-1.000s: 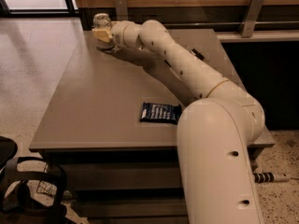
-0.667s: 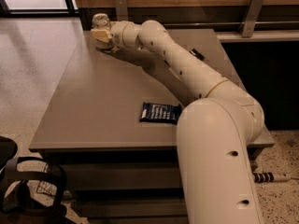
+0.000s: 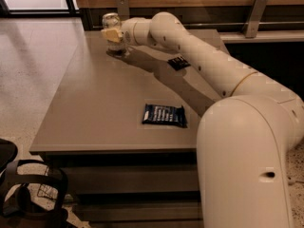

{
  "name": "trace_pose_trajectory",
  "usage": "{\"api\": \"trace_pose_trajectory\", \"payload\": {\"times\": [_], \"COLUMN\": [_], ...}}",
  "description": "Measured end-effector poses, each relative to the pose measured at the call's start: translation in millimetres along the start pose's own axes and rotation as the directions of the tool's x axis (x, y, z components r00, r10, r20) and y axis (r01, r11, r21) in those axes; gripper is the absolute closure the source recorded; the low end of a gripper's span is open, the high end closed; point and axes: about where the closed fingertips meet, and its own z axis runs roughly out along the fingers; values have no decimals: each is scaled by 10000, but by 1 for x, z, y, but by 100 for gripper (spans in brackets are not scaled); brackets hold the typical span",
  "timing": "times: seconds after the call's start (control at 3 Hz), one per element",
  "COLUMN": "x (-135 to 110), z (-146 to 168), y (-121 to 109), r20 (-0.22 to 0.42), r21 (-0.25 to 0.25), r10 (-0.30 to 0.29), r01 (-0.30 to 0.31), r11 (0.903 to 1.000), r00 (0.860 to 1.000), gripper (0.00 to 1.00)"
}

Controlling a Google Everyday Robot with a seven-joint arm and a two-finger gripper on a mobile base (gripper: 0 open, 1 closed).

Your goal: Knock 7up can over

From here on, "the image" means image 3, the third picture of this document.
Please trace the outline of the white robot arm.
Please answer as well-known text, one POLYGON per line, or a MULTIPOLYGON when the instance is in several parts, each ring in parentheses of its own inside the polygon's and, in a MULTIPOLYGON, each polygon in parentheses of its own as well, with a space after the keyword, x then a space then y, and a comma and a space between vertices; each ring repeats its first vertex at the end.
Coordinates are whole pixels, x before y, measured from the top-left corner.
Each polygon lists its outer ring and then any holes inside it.
POLYGON ((103 17, 114 46, 160 45, 180 54, 219 94, 197 134, 204 228, 294 228, 286 154, 304 137, 301 98, 189 32, 177 17, 103 17))

